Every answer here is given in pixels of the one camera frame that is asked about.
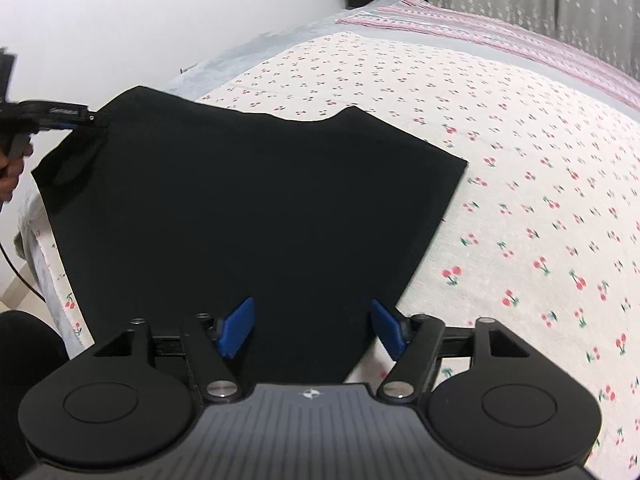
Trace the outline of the person's left hand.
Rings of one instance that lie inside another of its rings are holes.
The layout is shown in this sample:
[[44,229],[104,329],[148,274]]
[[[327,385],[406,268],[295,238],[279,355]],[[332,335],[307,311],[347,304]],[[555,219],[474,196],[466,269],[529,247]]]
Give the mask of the person's left hand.
[[25,159],[32,156],[33,152],[34,148],[29,143],[25,146],[20,158],[8,159],[5,154],[1,154],[0,200],[2,203],[9,203],[12,200],[13,193],[25,168]]

